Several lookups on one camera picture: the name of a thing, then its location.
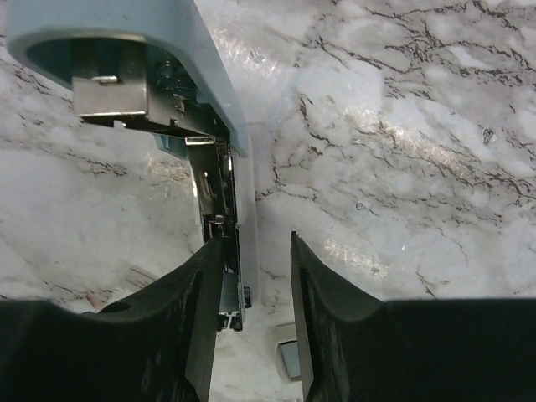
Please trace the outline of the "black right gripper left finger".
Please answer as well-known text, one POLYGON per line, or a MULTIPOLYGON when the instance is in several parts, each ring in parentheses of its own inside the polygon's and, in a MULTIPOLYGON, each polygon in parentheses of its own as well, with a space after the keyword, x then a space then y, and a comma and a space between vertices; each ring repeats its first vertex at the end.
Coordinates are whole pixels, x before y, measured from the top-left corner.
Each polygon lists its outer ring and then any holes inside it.
POLYGON ((2 400, 207 400, 223 268, 223 244, 214 238, 97 313, 3 301, 2 400))

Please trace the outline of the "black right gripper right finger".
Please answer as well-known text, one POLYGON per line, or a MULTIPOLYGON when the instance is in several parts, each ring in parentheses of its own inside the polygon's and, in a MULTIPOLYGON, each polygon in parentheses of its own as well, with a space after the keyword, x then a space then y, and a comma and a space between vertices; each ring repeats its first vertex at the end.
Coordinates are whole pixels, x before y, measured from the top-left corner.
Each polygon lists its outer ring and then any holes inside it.
POLYGON ((291 236, 307 401, 532 401, 532 298, 380 301, 291 236))

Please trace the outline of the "staple tray with staples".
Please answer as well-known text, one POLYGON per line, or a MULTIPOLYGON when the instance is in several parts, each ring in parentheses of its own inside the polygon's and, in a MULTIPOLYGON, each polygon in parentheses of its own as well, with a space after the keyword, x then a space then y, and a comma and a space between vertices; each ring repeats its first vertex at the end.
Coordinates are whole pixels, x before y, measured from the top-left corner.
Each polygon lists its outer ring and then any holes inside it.
POLYGON ((274 360, 278 375, 287 383, 301 380, 301 369, 294 322, 273 328, 274 360))

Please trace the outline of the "light blue stapler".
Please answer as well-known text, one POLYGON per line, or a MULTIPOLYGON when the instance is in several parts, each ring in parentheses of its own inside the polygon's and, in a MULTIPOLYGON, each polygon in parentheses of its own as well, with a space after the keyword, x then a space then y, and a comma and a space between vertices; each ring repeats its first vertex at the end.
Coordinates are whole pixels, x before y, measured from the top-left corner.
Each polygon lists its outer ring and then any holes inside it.
POLYGON ((191 166, 203 237, 221 236, 219 327, 259 297, 255 186, 240 100, 192 1, 11 1, 7 46, 71 90, 75 114, 155 137, 191 166))

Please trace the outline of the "white staple box sleeve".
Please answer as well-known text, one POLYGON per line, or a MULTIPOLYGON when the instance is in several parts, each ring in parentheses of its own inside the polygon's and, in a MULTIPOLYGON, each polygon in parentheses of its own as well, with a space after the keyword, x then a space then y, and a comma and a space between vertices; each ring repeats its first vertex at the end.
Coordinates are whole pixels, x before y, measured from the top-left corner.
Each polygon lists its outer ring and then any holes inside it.
POLYGON ((152 284, 157 278, 158 276, 150 271, 137 265, 129 265, 111 284, 88 290, 85 299, 95 311, 100 311, 152 284))

